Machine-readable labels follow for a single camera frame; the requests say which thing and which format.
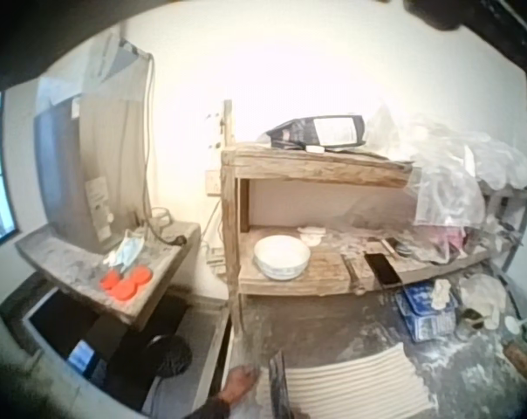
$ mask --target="box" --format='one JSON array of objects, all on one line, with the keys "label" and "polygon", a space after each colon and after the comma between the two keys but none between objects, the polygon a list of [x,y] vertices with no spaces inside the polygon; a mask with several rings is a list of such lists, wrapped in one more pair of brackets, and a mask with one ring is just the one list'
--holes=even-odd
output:
[{"label": "box", "polygon": [[457,300],[450,291],[450,301],[443,310],[431,307],[433,282],[410,285],[395,294],[395,301],[415,342],[432,340],[455,330]]}]

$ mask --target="smartphone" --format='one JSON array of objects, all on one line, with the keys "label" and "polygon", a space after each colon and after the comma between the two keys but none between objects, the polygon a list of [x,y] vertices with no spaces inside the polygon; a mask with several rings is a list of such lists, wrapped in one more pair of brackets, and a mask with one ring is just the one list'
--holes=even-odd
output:
[{"label": "smartphone", "polygon": [[381,253],[367,253],[365,259],[370,265],[372,272],[374,272],[376,279],[378,279],[382,285],[402,284],[400,276],[389,263],[385,255],[382,255]]}]

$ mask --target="red plastic lid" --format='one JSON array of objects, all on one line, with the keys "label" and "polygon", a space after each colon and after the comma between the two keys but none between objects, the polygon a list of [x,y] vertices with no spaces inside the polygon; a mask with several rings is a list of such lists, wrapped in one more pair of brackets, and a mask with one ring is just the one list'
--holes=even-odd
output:
[{"label": "red plastic lid", "polygon": [[120,281],[112,290],[109,291],[118,301],[128,301],[137,292],[137,285],[130,279]]},{"label": "red plastic lid", "polygon": [[106,275],[100,280],[100,287],[105,290],[113,289],[120,282],[120,273],[115,269],[111,269]]},{"label": "red plastic lid", "polygon": [[146,266],[136,266],[130,273],[130,280],[137,285],[144,285],[151,280],[153,273]]}]

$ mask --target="ceramic bowl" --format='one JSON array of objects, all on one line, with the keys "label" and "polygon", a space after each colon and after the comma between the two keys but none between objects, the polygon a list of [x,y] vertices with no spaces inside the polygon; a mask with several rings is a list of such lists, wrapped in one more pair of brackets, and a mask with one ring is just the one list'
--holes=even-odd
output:
[{"label": "ceramic bowl", "polygon": [[268,278],[288,281],[300,275],[308,266],[310,249],[291,236],[269,236],[254,246],[254,261]]}]

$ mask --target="person's hand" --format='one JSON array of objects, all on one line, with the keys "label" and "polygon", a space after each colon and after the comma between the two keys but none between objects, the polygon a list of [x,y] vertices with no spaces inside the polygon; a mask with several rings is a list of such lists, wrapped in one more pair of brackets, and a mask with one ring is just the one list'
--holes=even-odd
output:
[{"label": "person's hand", "polygon": [[236,406],[242,398],[256,384],[259,369],[250,365],[234,367],[229,371],[225,388],[217,395],[231,408]]}]

